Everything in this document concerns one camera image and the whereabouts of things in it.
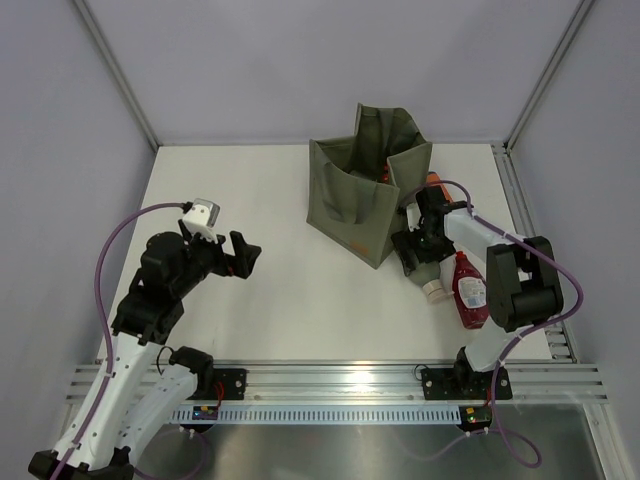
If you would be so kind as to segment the green bottle beige cap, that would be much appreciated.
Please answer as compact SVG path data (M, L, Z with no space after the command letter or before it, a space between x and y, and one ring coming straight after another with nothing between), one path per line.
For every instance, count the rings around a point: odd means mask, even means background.
M448 298L441 281L438 262L420 263L409 275L409 281L419 287L429 304L436 304Z

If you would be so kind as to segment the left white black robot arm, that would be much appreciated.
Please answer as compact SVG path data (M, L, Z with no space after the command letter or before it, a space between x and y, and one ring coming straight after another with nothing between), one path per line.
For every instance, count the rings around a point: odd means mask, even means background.
M199 234L151 237L111 325L111 348L70 427L50 450L32 457L38 479L131 479L142 453L170 414L214 389L211 355L179 348L160 380L134 396L152 360L184 313L183 300L208 275L248 278L262 250L241 233L209 241Z

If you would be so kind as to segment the green pump bottle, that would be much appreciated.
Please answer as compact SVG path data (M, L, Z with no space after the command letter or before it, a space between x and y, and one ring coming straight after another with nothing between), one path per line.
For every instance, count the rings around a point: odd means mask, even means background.
M380 182L380 180L379 180L379 177L378 177L378 176L376 176L376 175L371 175L370 173L363 173L363 172L360 172L360 171L358 171L358 170L351 170L351 171L349 172L349 174L350 174L351 176L353 176L353 177L360 178L360 179L364 179L364 180L367 180L367 181L372 181L372 182L376 182L376 183L379 183L379 182Z

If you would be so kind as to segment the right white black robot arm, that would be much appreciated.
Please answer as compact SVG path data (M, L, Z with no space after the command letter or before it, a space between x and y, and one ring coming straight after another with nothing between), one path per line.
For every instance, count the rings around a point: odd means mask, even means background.
M485 309L487 319L450 367L422 367L427 400L508 400L512 390L504 365L512 341L559 314L564 298L550 242L512 235L482 219L470 200L450 201L440 183L427 184L403 199L406 224L392 236L403 272L436 301L447 293L440 265L462 261L458 246L485 264L474 279L455 280L452 291L465 308Z

